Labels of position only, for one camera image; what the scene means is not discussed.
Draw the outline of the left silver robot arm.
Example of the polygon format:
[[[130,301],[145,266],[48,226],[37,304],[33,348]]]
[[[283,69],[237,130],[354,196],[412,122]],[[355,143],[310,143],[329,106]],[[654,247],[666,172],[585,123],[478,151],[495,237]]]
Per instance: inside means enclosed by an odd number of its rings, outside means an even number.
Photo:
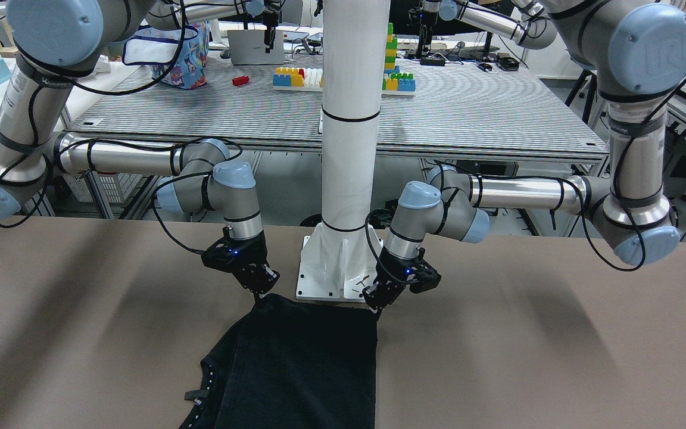
[[[381,312],[404,291],[433,290],[440,274],[424,258],[428,234],[479,243],[488,207],[569,212],[591,223],[637,271],[680,244],[664,195],[667,103],[686,78],[686,11],[656,1],[544,1],[570,57],[596,73],[607,101],[610,176],[489,177],[436,166],[427,183],[409,182],[398,199],[376,275],[361,291]]]

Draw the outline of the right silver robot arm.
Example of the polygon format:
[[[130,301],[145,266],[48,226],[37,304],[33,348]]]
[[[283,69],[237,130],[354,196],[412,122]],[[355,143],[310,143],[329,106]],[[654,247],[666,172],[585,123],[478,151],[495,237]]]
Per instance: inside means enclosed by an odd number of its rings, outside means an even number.
[[[187,35],[184,2],[7,1],[5,18],[18,49],[0,106],[0,228],[48,179],[78,173],[160,176],[153,210],[220,211],[224,236],[206,250],[187,247],[204,266],[228,272],[254,296],[279,280],[267,261],[256,181],[250,164],[231,155],[227,139],[133,144],[56,133],[68,96],[112,42],[129,39],[142,22]]]

